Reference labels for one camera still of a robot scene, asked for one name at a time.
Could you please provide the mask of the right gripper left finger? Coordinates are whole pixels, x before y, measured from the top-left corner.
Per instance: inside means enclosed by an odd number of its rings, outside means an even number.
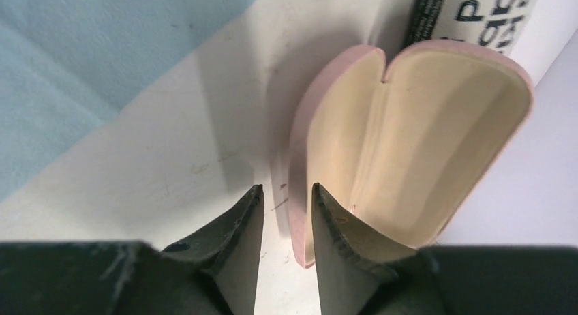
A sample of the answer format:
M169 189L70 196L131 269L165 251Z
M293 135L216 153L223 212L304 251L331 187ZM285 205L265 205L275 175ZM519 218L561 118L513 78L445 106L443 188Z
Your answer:
M252 314L264 193L252 186L196 232L142 241L3 242L2 314Z

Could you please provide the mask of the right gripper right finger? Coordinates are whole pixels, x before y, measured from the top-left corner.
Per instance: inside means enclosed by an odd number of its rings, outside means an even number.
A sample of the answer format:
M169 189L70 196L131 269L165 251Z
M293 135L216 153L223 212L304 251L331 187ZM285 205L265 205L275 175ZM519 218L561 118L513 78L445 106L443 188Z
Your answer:
M433 246L414 250L311 190L323 314L576 314L577 249Z

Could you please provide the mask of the pink glasses case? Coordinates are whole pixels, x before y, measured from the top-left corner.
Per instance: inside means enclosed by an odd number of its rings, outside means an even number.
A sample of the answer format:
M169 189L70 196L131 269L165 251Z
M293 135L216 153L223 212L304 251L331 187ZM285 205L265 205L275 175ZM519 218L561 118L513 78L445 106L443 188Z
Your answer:
M511 58L427 40L391 62L348 48L317 74L294 116L288 217L297 263L316 260L311 187L403 247L432 244L528 116L530 75Z

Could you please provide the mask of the left blue cleaning cloth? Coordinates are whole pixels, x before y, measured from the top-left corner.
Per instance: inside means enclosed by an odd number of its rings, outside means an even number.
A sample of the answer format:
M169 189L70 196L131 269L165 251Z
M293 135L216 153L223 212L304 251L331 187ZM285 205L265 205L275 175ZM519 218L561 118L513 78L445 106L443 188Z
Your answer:
M254 1L1 0L1 197Z

